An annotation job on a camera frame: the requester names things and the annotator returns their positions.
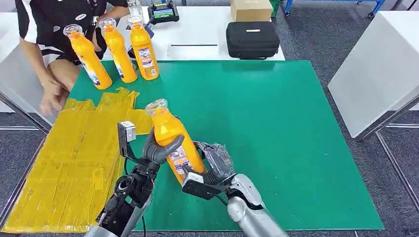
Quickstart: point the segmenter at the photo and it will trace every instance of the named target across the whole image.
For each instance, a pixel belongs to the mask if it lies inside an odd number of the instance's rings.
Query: detergent bottle
[[[116,26],[117,22],[112,18],[104,18],[99,22],[102,35],[112,53],[121,80],[130,83],[137,80],[137,73],[135,73],[131,59],[126,52],[124,37],[118,32]]]
[[[150,36],[144,29],[140,16],[130,16],[128,24],[131,27],[131,43],[141,75],[146,80],[153,80],[159,76],[156,56]]]
[[[160,146],[170,144],[178,135],[185,136],[182,145],[166,157],[179,183],[182,184],[186,178],[186,174],[182,169],[184,165],[190,166],[196,172],[206,173],[205,165],[185,127],[168,110],[167,100],[158,99],[148,104],[145,107],[145,111],[151,116],[154,126],[154,136]]]
[[[93,43],[86,39],[82,32],[82,27],[76,24],[64,28],[64,34],[70,39],[74,52],[79,57],[94,86],[99,90],[104,90],[112,85],[112,80],[97,57]]]

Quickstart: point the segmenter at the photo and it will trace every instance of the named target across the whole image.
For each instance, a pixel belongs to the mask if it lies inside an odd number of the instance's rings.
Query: person
[[[126,0],[15,0],[20,45],[43,87],[41,112],[49,116],[61,110],[81,70],[63,29],[70,24],[83,28],[86,37],[103,57],[106,42],[97,27],[102,18],[128,15]],[[114,7],[106,11],[106,5]]]

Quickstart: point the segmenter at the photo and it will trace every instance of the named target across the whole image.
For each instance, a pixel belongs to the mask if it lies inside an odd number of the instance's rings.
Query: robotic arm
[[[98,226],[91,226],[85,237],[126,237],[143,217],[152,200],[152,190],[160,165],[176,150],[184,137],[179,135],[171,144],[161,147],[151,130],[143,147],[143,157],[136,158],[129,142],[135,140],[135,126],[129,121],[118,123],[120,153],[137,163],[130,174],[118,179],[115,193],[97,217]],[[196,173],[188,166],[182,191],[209,200],[225,192],[227,212],[247,237],[287,237],[267,211],[259,191],[244,174],[234,172],[233,162],[220,144],[196,142],[212,167],[206,174]]]

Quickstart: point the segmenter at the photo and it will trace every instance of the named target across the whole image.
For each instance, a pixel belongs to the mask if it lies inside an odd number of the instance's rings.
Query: cardboard box
[[[233,21],[269,21],[273,11],[269,0],[231,0]]]

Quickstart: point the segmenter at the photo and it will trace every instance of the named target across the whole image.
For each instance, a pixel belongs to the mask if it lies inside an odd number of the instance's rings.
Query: yellow taped area
[[[151,116],[145,113],[145,110],[130,110],[128,111],[128,119],[135,124],[136,135],[149,134],[153,121]]]
[[[29,173],[2,231],[86,232],[122,175],[117,123],[131,119],[141,133],[151,129],[143,110],[133,110],[138,92],[120,88],[91,101],[69,99]]]

